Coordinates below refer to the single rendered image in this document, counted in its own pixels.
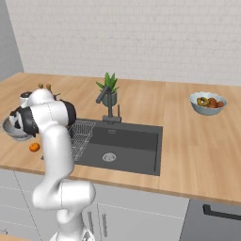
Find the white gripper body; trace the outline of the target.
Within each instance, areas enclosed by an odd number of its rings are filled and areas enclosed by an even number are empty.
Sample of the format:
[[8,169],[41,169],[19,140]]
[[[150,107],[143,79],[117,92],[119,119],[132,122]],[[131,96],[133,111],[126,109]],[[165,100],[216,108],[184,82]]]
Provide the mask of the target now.
[[22,121],[22,115],[21,115],[22,109],[20,107],[17,107],[15,110],[11,111],[9,114],[9,121],[11,125],[16,128],[23,130],[23,121]]

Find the grey metal colander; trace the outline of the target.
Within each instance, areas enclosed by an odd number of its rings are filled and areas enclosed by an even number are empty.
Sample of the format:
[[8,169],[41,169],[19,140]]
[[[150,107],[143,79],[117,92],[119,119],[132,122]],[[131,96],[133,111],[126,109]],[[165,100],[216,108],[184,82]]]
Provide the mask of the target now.
[[4,131],[15,140],[24,141],[32,138],[31,135],[25,133],[23,130],[13,127],[9,119],[4,120],[2,127]]

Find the dark grey sink faucet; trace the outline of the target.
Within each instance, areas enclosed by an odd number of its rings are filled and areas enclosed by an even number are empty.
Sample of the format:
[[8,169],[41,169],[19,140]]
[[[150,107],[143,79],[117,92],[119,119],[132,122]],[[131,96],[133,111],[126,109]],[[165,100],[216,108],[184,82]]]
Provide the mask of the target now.
[[99,104],[105,95],[107,95],[108,115],[103,116],[103,121],[107,122],[108,124],[121,123],[121,108],[118,107],[117,117],[115,117],[112,113],[112,97],[111,97],[111,88],[109,86],[104,87],[100,95],[97,97],[96,103]]

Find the dark grey sink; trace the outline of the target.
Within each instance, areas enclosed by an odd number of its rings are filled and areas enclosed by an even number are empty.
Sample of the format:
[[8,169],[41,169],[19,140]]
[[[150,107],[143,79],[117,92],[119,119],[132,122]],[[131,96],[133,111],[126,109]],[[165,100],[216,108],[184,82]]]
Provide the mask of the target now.
[[95,122],[92,137],[76,165],[160,175],[162,126]]

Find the grey sink front panel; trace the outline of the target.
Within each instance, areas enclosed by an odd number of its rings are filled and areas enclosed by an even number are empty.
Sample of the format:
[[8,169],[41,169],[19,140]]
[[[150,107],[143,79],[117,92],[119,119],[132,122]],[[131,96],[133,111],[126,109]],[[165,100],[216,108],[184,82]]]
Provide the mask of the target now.
[[189,199],[109,185],[95,184],[95,200],[101,204],[184,218]]

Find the white jar with dark lid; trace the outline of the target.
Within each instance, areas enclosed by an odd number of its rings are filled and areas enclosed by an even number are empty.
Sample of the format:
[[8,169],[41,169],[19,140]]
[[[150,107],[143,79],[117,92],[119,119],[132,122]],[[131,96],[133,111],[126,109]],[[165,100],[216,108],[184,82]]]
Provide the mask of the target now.
[[27,91],[27,92],[23,92],[20,95],[20,106],[21,107],[26,107],[27,106],[27,100],[29,98],[29,96],[32,94],[31,91]]

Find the grey drawer front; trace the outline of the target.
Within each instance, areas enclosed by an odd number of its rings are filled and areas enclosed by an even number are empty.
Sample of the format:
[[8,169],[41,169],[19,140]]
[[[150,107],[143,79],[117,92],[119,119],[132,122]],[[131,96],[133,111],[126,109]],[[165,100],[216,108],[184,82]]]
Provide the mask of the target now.
[[28,208],[17,208],[0,204],[0,228],[6,229],[8,226],[20,226],[40,230],[32,212]]
[[0,186],[0,205],[21,210],[35,209],[30,191],[4,186]]
[[43,176],[27,172],[0,169],[0,192],[32,192],[43,180]]

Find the green plant in grey pot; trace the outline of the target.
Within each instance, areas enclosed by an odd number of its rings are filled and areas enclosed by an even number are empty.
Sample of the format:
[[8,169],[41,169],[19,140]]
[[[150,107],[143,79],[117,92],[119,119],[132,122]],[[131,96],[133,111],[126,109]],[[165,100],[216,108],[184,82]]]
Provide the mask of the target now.
[[96,102],[103,103],[105,106],[108,104],[115,105],[117,103],[117,84],[118,78],[115,74],[109,75],[107,72],[104,76],[104,83],[96,82],[100,88],[100,95],[97,97]]

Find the grey cupboard door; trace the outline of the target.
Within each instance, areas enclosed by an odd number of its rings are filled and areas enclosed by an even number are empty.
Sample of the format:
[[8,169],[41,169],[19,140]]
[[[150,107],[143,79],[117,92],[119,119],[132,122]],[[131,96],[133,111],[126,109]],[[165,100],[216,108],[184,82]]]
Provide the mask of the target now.
[[184,220],[155,213],[104,204],[98,205],[100,220],[106,214],[107,237],[103,241],[179,241]]
[[91,206],[88,206],[84,209],[83,219],[86,227],[94,235],[95,241],[102,241],[97,204],[95,202]]

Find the pale blue fruit bowl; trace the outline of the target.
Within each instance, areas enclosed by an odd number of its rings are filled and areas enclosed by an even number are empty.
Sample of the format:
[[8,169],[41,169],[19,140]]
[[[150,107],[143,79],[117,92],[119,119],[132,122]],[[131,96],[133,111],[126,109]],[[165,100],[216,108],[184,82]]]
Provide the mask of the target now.
[[[205,97],[207,99],[209,98],[215,98],[217,100],[217,102],[223,102],[224,106],[223,107],[217,107],[217,108],[213,108],[213,107],[208,107],[207,106],[199,106],[197,104],[197,99],[200,97]],[[213,116],[215,114],[218,114],[228,103],[228,101],[223,98],[222,96],[219,96],[218,94],[212,93],[212,92],[195,92],[193,94],[190,95],[189,97],[190,99],[190,103],[192,104],[193,109],[198,112],[199,114],[202,115],[206,115],[206,116]]]

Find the grey dishwasher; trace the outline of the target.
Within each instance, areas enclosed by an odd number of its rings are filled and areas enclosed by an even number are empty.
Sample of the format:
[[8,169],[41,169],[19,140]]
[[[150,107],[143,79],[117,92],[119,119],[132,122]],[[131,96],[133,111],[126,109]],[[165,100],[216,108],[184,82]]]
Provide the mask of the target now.
[[191,200],[180,241],[241,241],[241,220],[207,216],[202,210],[204,204],[213,211],[241,216],[240,205]]

